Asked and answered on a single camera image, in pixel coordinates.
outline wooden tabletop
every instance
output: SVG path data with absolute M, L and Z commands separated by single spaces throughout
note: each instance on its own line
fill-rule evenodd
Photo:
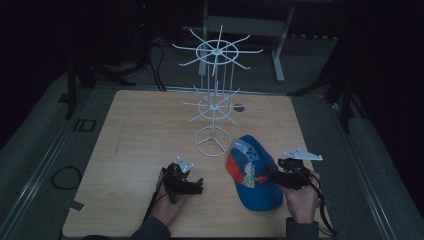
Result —
M 285 219 L 290 216 L 285 202 L 270 212 L 246 209 L 225 168 L 228 154 L 207 157 L 194 146 L 196 133 L 211 120 L 187 122 L 199 110 L 180 101 L 198 103 L 200 95 L 117 92 L 75 197 L 85 209 L 69 212 L 65 236 L 130 236 L 142 222 L 161 168 L 176 162 L 177 156 L 194 163 L 188 181 L 204 178 L 204 190 L 189 197 L 171 226 L 173 237 L 285 236 Z M 238 94 L 232 103 L 247 105 L 229 115 L 238 125 L 226 118 L 216 122 L 232 143 L 250 134 L 275 159 L 284 151 L 306 149 L 288 97 Z M 312 169 L 309 161 L 305 165 Z M 318 212 L 316 220 L 323 226 Z

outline hat stand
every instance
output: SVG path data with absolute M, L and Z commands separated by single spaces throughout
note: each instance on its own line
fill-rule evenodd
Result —
M 241 53 L 260 53 L 259 51 L 240 51 L 236 43 L 245 41 L 250 36 L 237 40 L 235 42 L 229 42 L 221 39 L 222 36 L 222 26 L 219 32 L 219 38 L 215 40 L 203 40 L 197 36 L 191 29 L 190 32 L 193 36 L 201 41 L 201 44 L 197 48 L 189 47 L 180 47 L 173 45 L 175 48 L 182 50 L 195 51 L 196 59 L 180 64 L 180 66 L 188 66 L 195 62 L 202 62 L 207 66 L 207 86 L 204 86 L 204 76 L 201 75 L 201 86 L 200 89 L 194 89 L 200 95 L 200 101 L 198 103 L 188 103 L 181 101 L 182 104 L 197 106 L 199 114 L 194 118 L 188 120 L 187 122 L 194 121 L 199 117 L 204 117 L 212 121 L 212 125 L 200 129 L 195 138 L 194 144 L 202 154 L 206 156 L 216 157 L 224 154 L 228 151 L 231 146 L 231 136 L 223 128 L 216 125 L 217 120 L 228 119 L 232 123 L 238 125 L 233 119 L 229 117 L 231 110 L 235 107 L 245 107 L 244 105 L 234 106 L 231 103 L 232 96 L 237 94 L 240 89 L 233 91 L 233 78 L 234 78 L 234 67 L 235 65 L 243 68 L 250 69 L 245 67 L 240 63 L 236 62 L 237 57 Z M 226 80 L 227 75 L 230 75 L 230 83 L 228 89 L 226 89 Z M 213 152 L 207 152 L 205 150 L 205 145 L 212 142 L 213 145 L 217 146 L 217 149 Z

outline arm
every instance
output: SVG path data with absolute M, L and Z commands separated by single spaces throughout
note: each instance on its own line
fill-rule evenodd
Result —
M 312 184 L 317 186 L 319 174 L 312 172 Z M 287 240 L 319 239 L 319 226 L 314 221 L 315 211 L 318 204 L 318 194 L 311 186 L 301 190 L 287 189 L 283 187 L 292 217 L 286 219 Z
M 163 172 L 161 171 L 156 187 L 160 185 L 162 177 Z M 181 196 L 178 201 L 173 204 L 166 195 L 165 187 L 161 185 L 158 190 L 156 202 L 152 207 L 150 217 L 133 233 L 131 240 L 167 240 L 171 237 L 168 228 L 186 202 L 187 196 Z

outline dark background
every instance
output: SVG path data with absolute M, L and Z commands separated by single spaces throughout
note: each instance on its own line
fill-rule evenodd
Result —
M 220 15 L 282 14 L 275 11 L 278 1 L 217 2 L 225 7 L 210 10 Z M 424 4 L 366 3 L 296 3 L 289 33 L 340 39 L 325 73 L 357 64 L 354 90 L 423 215 Z M 69 56 L 83 53 L 108 64 L 145 57 L 150 31 L 140 26 L 150 22 L 177 42 L 182 26 L 202 26 L 202 1 L 1 0 L 1 147 L 66 72 Z

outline sleeve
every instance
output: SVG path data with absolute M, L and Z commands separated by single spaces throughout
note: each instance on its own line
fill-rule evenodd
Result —
M 286 240 L 319 239 L 318 222 L 311 224 L 296 223 L 293 218 L 286 219 Z
M 168 240 L 171 233 L 158 219 L 149 217 L 141 227 L 131 235 L 130 240 Z

